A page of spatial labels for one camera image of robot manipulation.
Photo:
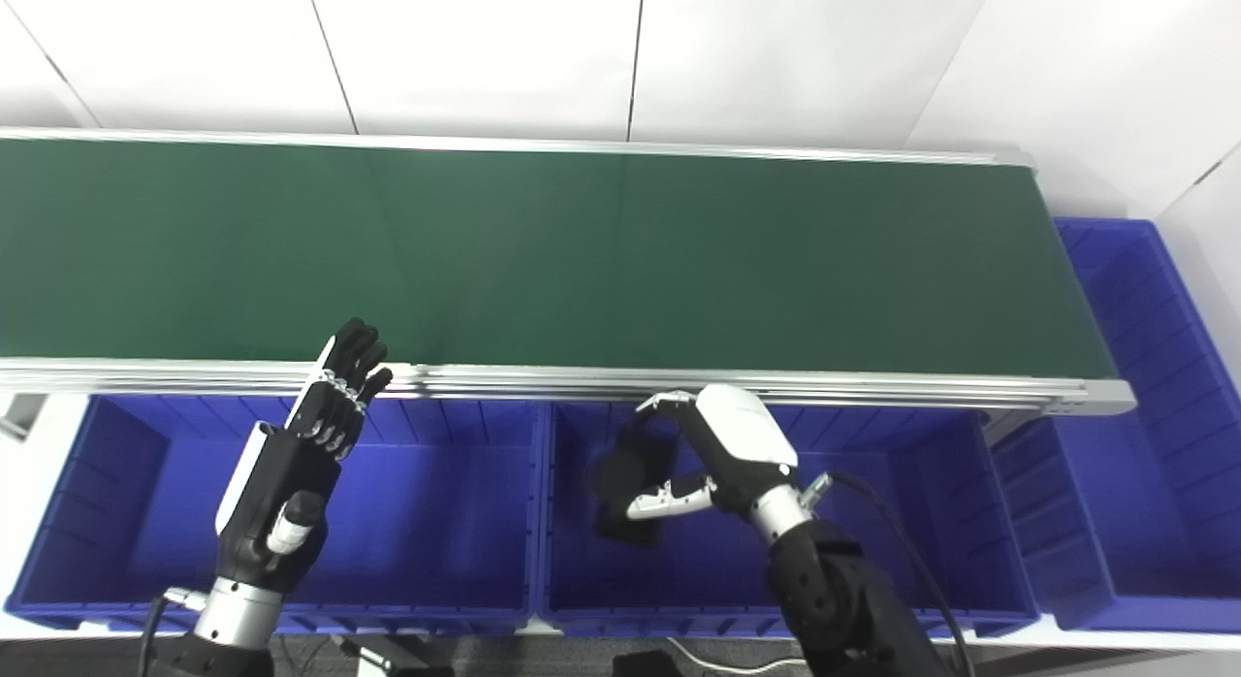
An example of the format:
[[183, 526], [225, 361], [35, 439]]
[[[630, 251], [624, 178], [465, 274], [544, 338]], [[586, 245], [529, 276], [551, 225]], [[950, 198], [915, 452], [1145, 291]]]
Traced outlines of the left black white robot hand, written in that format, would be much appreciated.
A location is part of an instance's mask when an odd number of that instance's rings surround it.
[[392, 381], [375, 325], [352, 317], [325, 343], [283, 425], [257, 422], [217, 512], [213, 574], [289, 595], [326, 541], [326, 505]]

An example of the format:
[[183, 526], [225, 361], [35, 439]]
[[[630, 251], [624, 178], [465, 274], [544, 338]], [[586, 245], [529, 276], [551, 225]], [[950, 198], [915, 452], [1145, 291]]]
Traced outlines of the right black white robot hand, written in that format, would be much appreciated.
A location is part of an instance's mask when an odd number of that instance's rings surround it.
[[798, 455], [768, 407], [737, 386], [656, 393], [635, 408], [638, 422], [663, 417], [699, 456], [704, 472], [669, 479], [620, 501], [625, 521], [655, 521], [714, 506], [738, 515], [767, 543], [810, 520], [800, 501]]

